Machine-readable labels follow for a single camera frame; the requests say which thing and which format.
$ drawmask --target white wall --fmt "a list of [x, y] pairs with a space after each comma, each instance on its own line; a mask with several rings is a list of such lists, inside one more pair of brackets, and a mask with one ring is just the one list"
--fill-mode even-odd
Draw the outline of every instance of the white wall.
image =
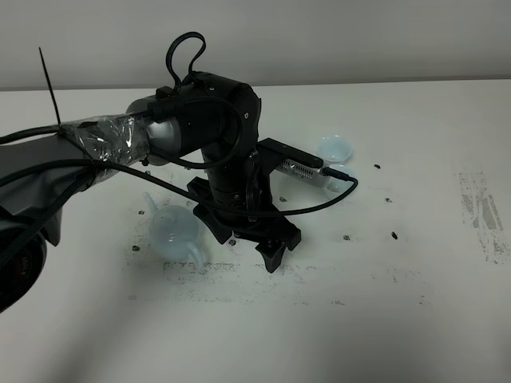
[[196, 69], [253, 85], [511, 75], [509, 0], [5, 0], [0, 89], [44, 86], [39, 45], [56, 87], [171, 85], [189, 30]]

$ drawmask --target table surface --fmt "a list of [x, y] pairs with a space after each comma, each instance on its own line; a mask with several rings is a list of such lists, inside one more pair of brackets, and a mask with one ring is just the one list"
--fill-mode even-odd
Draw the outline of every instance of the table surface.
[[[193, 204], [155, 185], [121, 174], [74, 196], [42, 276], [0, 315], [2, 382], [509, 381], [511, 81], [255, 91], [261, 139], [314, 152], [346, 137], [356, 192], [291, 217], [303, 239], [274, 274], [254, 243], [204, 226], [204, 270], [159, 260], [142, 192]], [[74, 120], [151, 92], [56, 96]], [[47, 92], [0, 93], [0, 116], [2, 134], [54, 122]], [[326, 200], [277, 172], [271, 187], [280, 209]]]

